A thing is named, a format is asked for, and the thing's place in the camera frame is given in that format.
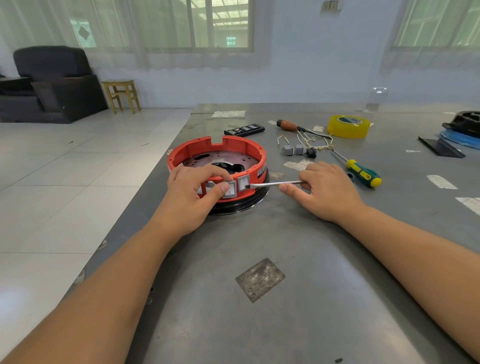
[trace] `black sofa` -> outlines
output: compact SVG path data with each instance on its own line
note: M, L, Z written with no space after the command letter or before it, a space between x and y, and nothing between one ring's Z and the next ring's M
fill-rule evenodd
M108 108L83 49L28 47L13 59L22 78L0 79L0 121L64 124Z

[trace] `sheer curtain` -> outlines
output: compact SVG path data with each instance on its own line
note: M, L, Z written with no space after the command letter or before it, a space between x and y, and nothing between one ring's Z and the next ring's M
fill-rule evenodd
M480 0L406 0L386 67L478 68Z
M82 47L93 67L257 67L265 52L253 51L253 8L254 0L1 0L0 35L12 51Z

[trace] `red plastic housing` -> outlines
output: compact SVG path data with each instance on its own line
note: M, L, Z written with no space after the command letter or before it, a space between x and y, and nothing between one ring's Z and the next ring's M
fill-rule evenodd
M249 183L263 183L266 177L266 162L267 156L265 150L262 146L256 142L253 142L249 139L240 138L238 136L224 136L222 138L222 144L212 144L212 138L210 136L204 136L203 138L193 139L189 142L183 143L176 147L170 155L168 156L168 169L171 171L181 162L186 159L192 158L201 153L213 152L216 150L227 150L232 152L244 153L248 156L259 160L257 164L244 170L243 172L238 172L232 174L233 180L236 182L236 192L237 196L233 198L221 198L219 202L230 202L240 200L242 198L251 196L255 193L254 189L247 189L240 191L239 190L239 179L248 175L250 182ZM221 177L212 177L209 179L214 183L222 182ZM205 196L206 186L205 183L202 183L202 193L198 195L200 197Z

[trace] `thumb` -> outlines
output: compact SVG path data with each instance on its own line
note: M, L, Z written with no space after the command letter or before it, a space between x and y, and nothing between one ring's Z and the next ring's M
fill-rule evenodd
M278 186L278 189L286 195L292 197L294 200L297 200L300 205L306 209L308 209L312 203L312 196L291 183L281 184Z
M229 188L230 185L226 182L217 183L199 202L210 211Z

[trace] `wooden stool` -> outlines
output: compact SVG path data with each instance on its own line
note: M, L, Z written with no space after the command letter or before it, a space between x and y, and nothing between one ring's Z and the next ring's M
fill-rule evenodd
M120 95L127 95L128 102L130 103L130 108L132 109L132 114L135 113L135 107L133 106L132 100L135 100L135 102L137 103L138 111L142 111L140 103L138 102L137 90L135 89L135 84L133 83L133 80L102 81L102 83L114 114L117 113L117 109L115 109L115 104L113 103L114 99L118 102L120 111L123 111L123 107L120 101ZM124 87L125 89L118 90L117 87Z

